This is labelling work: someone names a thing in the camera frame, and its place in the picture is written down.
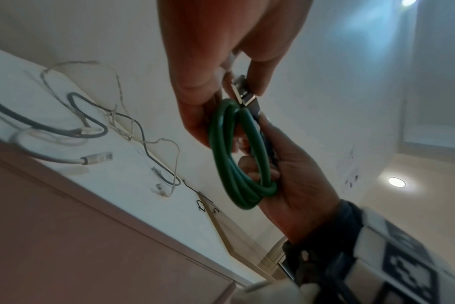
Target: ceiling light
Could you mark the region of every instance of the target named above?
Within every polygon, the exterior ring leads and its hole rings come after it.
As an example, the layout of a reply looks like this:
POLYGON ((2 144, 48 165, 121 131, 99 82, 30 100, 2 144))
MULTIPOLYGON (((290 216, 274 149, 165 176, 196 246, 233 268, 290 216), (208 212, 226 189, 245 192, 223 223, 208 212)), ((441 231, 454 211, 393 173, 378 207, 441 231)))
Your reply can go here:
POLYGON ((403 188, 406 186, 406 182, 397 177, 391 177, 388 181, 389 184, 393 185, 394 187, 403 188))
POLYGON ((403 7, 408 7, 416 3, 418 0, 402 0, 402 6, 403 7))

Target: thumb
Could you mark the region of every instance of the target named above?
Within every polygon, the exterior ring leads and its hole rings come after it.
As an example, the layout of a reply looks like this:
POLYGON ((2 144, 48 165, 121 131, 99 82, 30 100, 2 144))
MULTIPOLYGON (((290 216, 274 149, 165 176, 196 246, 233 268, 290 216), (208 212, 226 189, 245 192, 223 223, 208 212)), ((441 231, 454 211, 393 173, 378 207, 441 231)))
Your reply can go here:
POLYGON ((274 126, 263 112, 259 112, 259 126, 264 135, 271 141, 279 160, 287 160, 305 155, 305 151, 291 140, 283 131, 274 126))

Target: wooden cabinet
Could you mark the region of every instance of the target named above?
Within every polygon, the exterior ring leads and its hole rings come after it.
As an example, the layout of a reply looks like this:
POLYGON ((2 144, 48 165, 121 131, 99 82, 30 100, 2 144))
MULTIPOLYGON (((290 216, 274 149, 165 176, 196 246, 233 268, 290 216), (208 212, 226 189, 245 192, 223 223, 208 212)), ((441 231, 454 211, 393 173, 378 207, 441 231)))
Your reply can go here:
POLYGON ((0 164, 0 303, 213 303, 232 283, 0 164))

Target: sleeve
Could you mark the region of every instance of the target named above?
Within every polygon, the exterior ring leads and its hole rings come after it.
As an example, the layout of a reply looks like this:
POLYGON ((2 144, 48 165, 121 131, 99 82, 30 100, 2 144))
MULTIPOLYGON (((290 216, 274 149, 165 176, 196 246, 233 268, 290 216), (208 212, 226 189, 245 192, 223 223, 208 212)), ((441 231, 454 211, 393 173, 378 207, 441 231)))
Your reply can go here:
POLYGON ((299 243, 286 242, 282 248, 287 264, 295 274, 296 283, 319 283, 317 278, 339 253, 352 256, 362 227, 362 211, 353 203, 341 200, 335 218, 299 243))

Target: hand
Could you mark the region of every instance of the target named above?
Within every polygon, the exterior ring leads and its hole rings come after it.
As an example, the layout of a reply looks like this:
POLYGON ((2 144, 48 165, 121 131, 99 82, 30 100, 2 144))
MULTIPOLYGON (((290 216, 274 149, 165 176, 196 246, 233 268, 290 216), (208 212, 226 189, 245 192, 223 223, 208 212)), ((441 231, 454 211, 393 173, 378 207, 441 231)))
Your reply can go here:
POLYGON ((247 84, 256 95, 304 24, 313 0, 159 0, 169 74, 185 128, 209 146, 209 118, 239 52, 251 58, 247 84))
MULTIPOLYGON (((259 208, 292 243, 297 243, 336 215, 340 199, 318 164, 300 146, 273 126, 264 114, 259 116, 259 125, 271 141, 278 160, 277 168, 271 166, 271 178, 278 184, 277 193, 263 198, 259 208)), ((241 138, 239 147, 247 155, 239 160, 239 167, 258 181, 258 166, 250 156, 247 138, 241 138)))

